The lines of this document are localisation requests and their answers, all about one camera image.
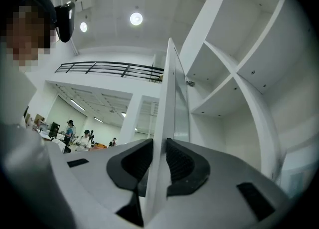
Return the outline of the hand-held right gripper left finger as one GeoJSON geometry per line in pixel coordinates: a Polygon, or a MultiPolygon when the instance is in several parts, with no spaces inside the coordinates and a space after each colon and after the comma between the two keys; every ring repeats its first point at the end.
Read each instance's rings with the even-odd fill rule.
{"type": "Polygon", "coordinates": [[[152,139],[69,154],[47,149],[68,208],[61,228],[144,229],[139,183],[153,159],[152,139]]]}

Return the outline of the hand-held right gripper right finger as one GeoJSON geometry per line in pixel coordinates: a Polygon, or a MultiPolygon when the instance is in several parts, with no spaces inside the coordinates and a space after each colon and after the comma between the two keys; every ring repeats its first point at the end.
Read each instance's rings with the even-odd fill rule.
{"type": "Polygon", "coordinates": [[[275,229],[289,207],[280,187],[233,155],[167,139],[166,161],[160,229],[275,229]]]}

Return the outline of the cabinet door with glass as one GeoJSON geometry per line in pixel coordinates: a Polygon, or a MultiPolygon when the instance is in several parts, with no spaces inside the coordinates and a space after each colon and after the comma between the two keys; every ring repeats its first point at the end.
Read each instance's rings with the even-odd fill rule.
{"type": "Polygon", "coordinates": [[[153,161],[150,165],[144,225],[149,227],[154,217],[163,209],[167,188],[171,183],[166,161],[166,140],[190,140],[189,107],[185,73],[173,39],[168,40],[164,74],[160,89],[158,115],[153,140],[153,161]]]}

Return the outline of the white desk hutch shelving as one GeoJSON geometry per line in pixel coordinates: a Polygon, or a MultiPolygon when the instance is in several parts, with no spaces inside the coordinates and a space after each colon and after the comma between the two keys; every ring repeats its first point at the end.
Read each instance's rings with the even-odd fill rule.
{"type": "Polygon", "coordinates": [[[319,169],[319,34],[297,0],[205,0],[180,53],[191,142],[290,198],[319,169]]]}

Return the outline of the person's white flower-print shirt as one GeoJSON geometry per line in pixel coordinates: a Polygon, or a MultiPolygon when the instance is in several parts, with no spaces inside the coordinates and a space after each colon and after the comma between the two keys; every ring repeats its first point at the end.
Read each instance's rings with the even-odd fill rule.
{"type": "Polygon", "coordinates": [[[19,70],[18,63],[0,49],[0,150],[8,147],[13,138],[5,126],[26,128],[22,126],[23,115],[35,93],[36,87],[19,70]]]}

